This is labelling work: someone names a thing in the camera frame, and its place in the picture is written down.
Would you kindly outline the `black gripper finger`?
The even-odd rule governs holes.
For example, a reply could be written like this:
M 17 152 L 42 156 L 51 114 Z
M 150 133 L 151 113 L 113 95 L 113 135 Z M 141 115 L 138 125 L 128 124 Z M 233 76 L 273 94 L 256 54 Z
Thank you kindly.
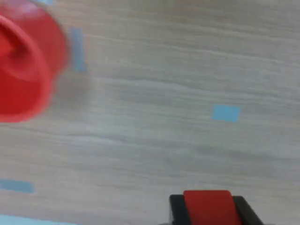
M 233 196 L 233 201 L 242 225 L 264 225 L 243 196 Z
M 170 195 L 169 206 L 170 225 L 191 225 L 184 195 Z

